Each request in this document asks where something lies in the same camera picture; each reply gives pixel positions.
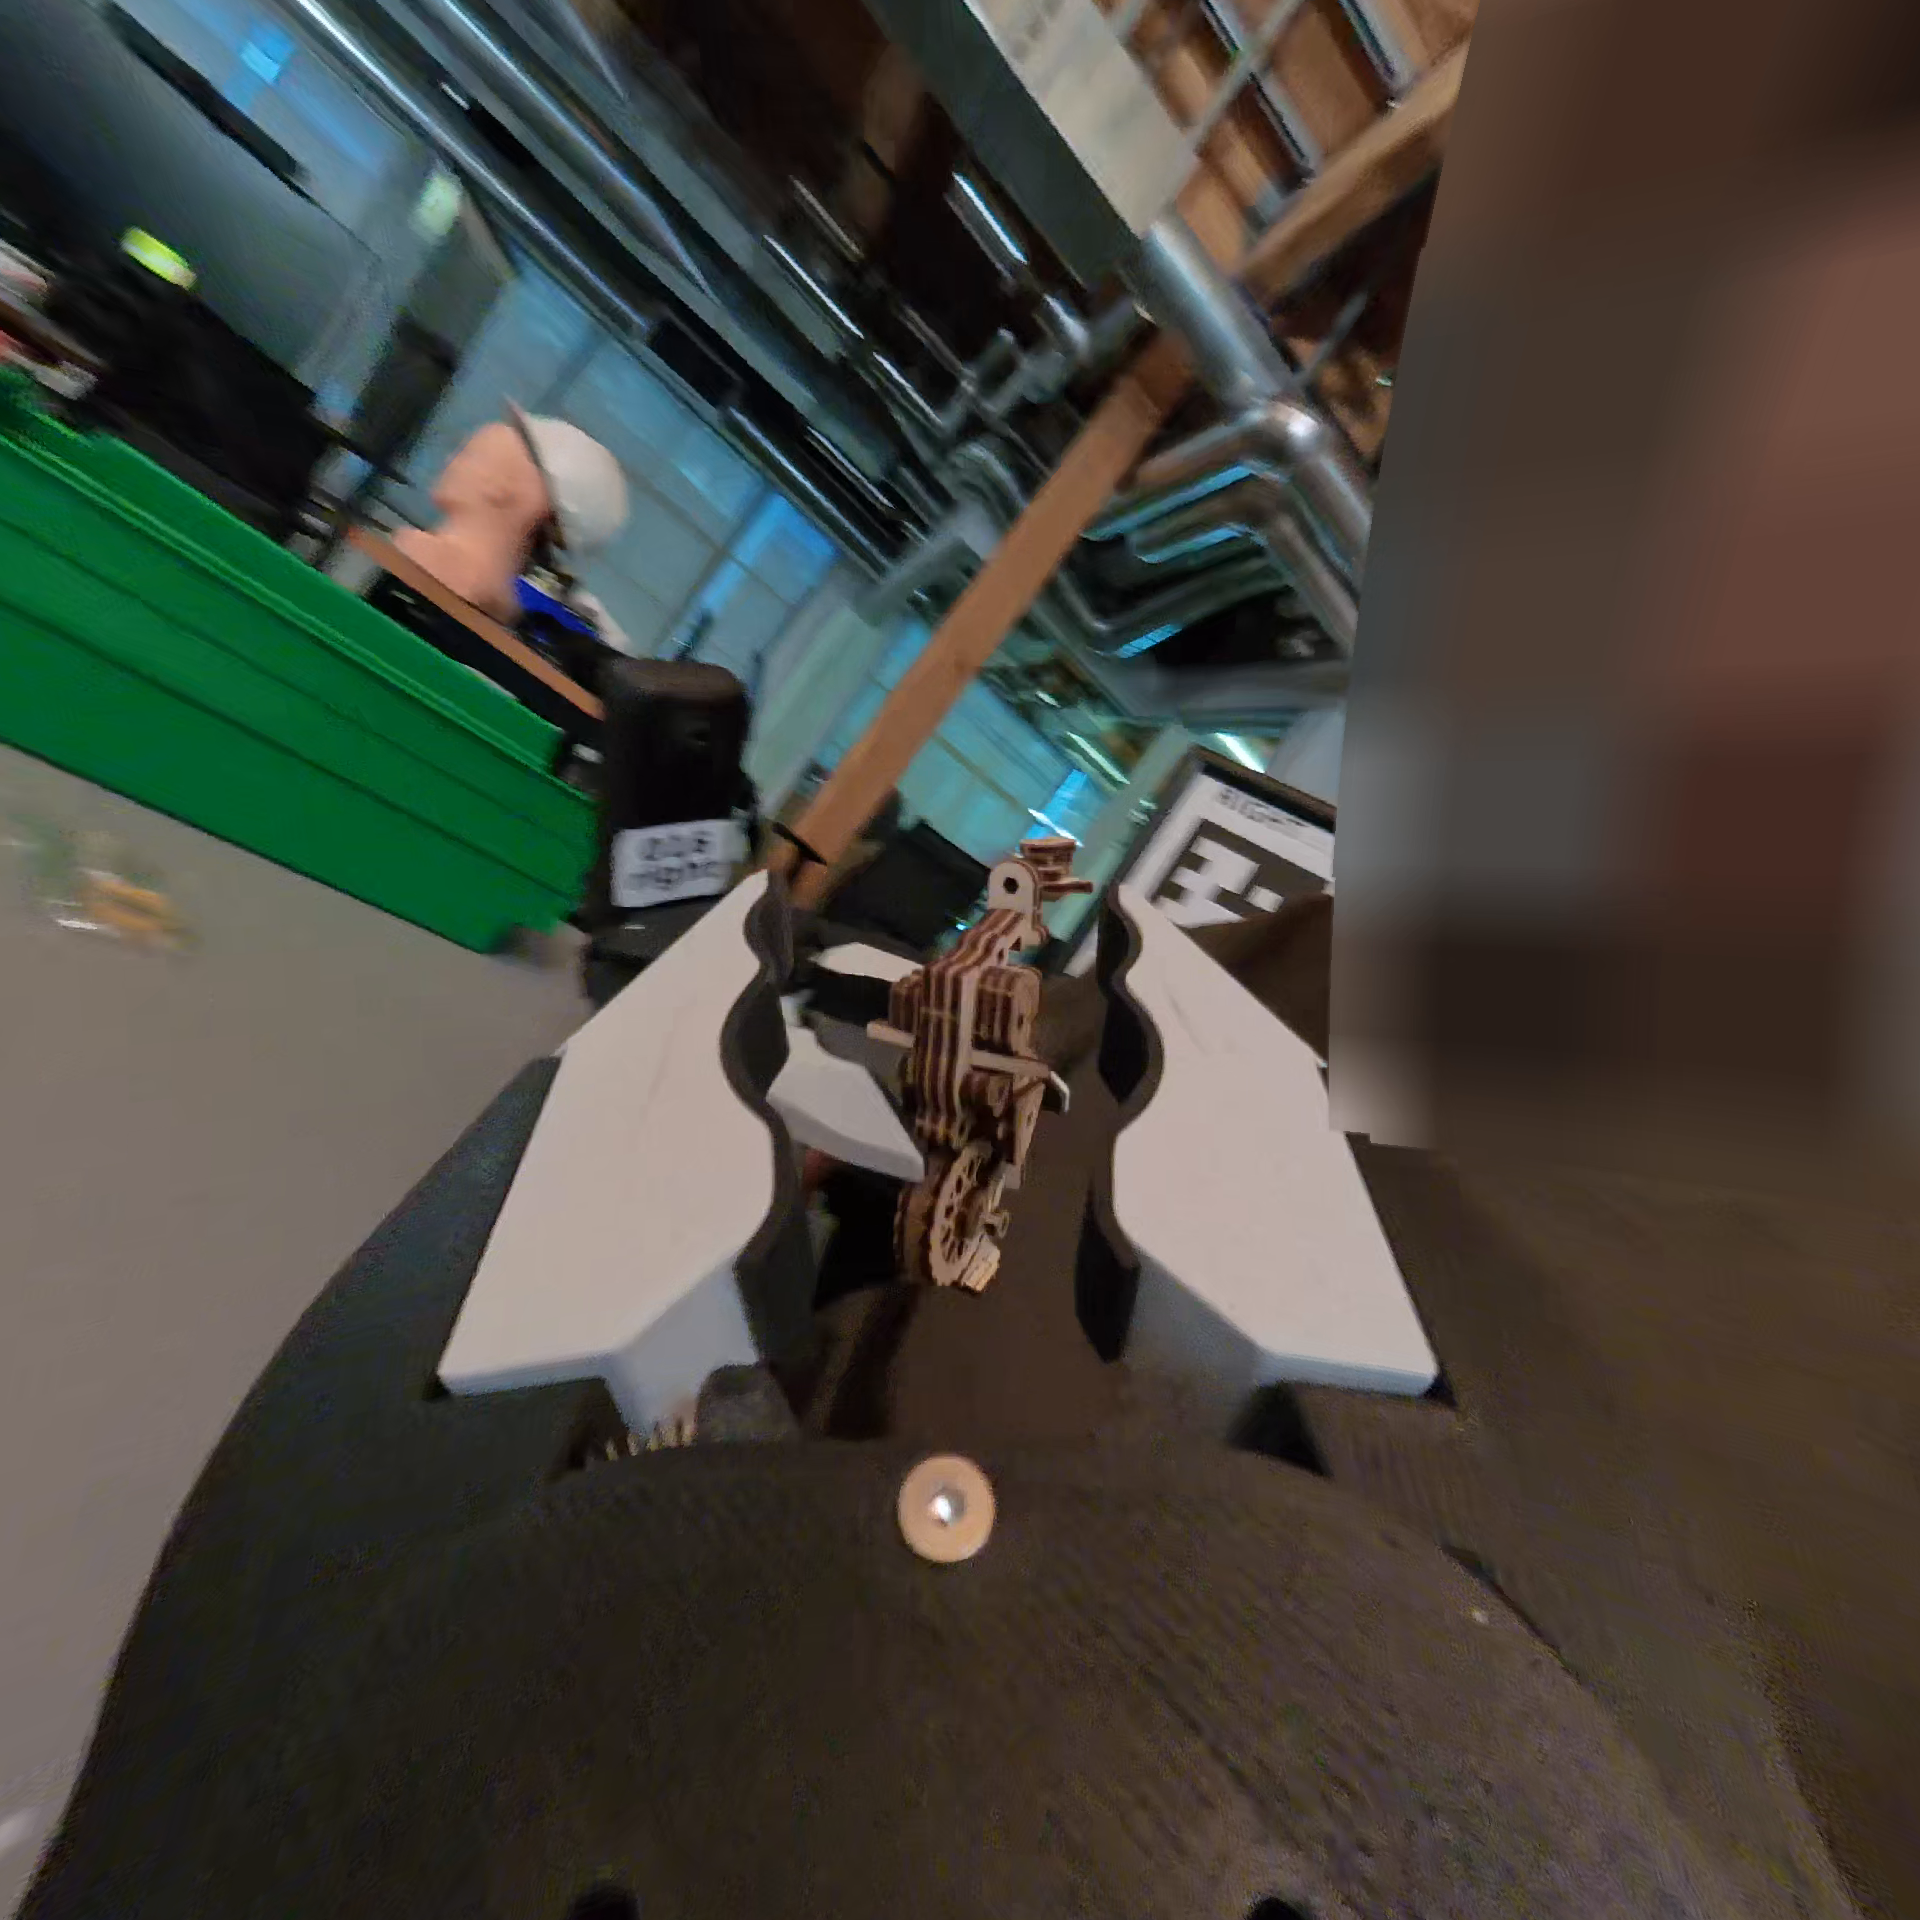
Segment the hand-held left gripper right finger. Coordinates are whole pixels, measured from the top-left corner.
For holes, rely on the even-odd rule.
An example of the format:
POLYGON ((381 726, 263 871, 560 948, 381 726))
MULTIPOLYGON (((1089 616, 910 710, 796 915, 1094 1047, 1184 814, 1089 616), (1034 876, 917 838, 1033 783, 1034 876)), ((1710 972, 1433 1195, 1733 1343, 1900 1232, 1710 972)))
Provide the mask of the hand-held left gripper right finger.
POLYGON ((1429 1397, 1441 1367, 1317 1054, 1126 881, 1092 975, 1116 1105, 1074 1253, 1094 1353, 1212 1425, 1279 1384, 1429 1397))

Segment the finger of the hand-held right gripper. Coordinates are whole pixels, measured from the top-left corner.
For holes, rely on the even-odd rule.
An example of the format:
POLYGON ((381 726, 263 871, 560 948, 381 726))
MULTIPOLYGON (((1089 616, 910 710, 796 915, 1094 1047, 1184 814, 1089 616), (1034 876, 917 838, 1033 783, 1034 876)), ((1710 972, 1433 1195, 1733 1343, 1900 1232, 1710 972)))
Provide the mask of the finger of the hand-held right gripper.
POLYGON ((809 1031, 790 1031, 784 1041, 772 1109, 793 1140, 836 1163, 917 1184, 922 1153, 868 1068, 830 1054, 809 1031))
POLYGON ((874 1022, 890 1022, 894 988, 903 979, 906 957, 870 944, 806 948, 785 981, 785 1017, 866 1032, 874 1022))

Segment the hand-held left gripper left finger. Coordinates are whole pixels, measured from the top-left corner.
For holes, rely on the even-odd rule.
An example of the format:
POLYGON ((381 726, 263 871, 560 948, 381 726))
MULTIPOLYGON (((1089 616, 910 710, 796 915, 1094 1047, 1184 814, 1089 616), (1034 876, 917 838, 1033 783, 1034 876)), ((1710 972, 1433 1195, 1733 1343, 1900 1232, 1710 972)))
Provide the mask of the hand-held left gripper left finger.
POLYGON ((793 967, 780 879, 745 877, 557 1056, 438 1360, 452 1397, 601 1383, 625 1425, 810 1343, 800 1152, 769 1092, 793 967))

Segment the wooden motorcycle model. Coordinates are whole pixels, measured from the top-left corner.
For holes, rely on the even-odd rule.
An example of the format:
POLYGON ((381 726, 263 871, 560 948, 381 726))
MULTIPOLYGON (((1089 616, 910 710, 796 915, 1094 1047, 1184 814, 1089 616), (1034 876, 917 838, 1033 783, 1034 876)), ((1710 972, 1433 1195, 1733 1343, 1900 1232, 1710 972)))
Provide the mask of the wooden motorcycle model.
POLYGON ((922 1177, 896 1201, 905 1279, 983 1291, 999 1273, 1006 1201, 1065 1080, 1039 1056, 1044 904, 1016 849, 991 867, 977 918, 956 944, 894 988, 890 1022, 868 1038, 896 1054, 903 1123, 922 1177))

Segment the grey desk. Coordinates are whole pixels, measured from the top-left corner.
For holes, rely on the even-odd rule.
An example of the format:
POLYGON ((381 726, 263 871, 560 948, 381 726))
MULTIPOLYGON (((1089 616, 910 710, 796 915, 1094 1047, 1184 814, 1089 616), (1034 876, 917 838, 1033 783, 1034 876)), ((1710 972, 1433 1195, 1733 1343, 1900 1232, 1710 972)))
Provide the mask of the grey desk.
POLYGON ((446 944, 5 750, 5 1913, 202 1459, 304 1308, 582 1020, 577 934, 446 944), (31 896, 102 831, 193 931, 141 950, 31 896))

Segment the mannequin bust with white helmet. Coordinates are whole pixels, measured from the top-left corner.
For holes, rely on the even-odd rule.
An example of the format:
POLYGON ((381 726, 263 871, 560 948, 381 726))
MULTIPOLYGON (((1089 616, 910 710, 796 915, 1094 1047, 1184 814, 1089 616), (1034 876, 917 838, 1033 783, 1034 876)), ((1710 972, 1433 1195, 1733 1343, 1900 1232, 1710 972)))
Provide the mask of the mannequin bust with white helmet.
POLYGON ((613 449, 513 399, 454 449, 430 503, 431 524, 399 527, 396 551, 502 627, 521 621, 519 582, 536 551, 584 561, 631 513, 613 449))

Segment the slanted wooden beam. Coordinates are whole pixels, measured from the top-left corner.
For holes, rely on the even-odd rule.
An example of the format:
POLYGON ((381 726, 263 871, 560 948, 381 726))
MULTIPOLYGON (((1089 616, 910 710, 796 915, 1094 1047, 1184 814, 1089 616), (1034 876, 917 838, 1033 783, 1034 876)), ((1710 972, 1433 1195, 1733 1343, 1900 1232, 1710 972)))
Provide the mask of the slanted wooden beam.
POLYGON ((1190 379, 1188 348, 1164 331, 1111 384, 1044 486, 997 542, 866 732, 806 805, 798 825, 800 840, 768 854, 765 868, 784 877, 790 904, 810 908, 821 901, 856 830, 1038 604, 1079 536, 1134 473, 1190 379))

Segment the green plastic bin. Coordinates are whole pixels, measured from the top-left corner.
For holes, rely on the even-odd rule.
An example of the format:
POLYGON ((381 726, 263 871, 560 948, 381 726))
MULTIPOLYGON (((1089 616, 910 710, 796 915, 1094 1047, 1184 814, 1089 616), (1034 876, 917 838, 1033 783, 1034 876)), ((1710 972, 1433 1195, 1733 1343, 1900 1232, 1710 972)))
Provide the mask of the green plastic bin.
POLYGON ((15 367, 1 736, 477 953, 569 921, 591 863, 553 724, 15 367))

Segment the person's olive shirt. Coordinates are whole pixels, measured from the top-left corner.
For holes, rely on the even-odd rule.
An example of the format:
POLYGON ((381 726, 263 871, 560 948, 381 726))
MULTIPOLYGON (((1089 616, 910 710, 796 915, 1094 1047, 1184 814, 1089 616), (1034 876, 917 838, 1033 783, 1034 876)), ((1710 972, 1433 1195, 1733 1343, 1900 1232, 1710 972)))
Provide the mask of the person's olive shirt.
POLYGON ((1302 1392, 1639 1750, 1741 1915, 1914 1915, 1914 1214, 1358 1143, 1436 1398, 1302 1392))

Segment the bundle of metal ceiling pipes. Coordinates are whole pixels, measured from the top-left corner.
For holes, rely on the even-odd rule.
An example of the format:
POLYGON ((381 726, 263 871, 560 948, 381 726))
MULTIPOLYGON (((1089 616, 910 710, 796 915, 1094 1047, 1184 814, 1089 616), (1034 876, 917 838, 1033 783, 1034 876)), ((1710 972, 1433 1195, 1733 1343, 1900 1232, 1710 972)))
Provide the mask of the bundle of metal ceiling pipes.
POLYGON ((1381 269, 1284 319, 1254 254, 1471 14, 1449 5, 360 3, 294 19, 581 289, 692 337, 722 417, 868 558, 1013 520, 1167 342, 1039 607, 1157 654, 1268 604, 1352 648, 1381 269))

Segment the small clear zip bag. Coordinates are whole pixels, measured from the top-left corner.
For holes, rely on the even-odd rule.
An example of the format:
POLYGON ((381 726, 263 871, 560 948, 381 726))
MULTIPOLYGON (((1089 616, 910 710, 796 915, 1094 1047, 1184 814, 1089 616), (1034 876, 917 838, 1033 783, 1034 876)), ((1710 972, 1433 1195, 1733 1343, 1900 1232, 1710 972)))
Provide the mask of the small clear zip bag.
POLYGON ((175 897, 158 876, 102 831, 40 836, 30 852, 31 896, 49 923, 148 953, 193 944, 175 897))

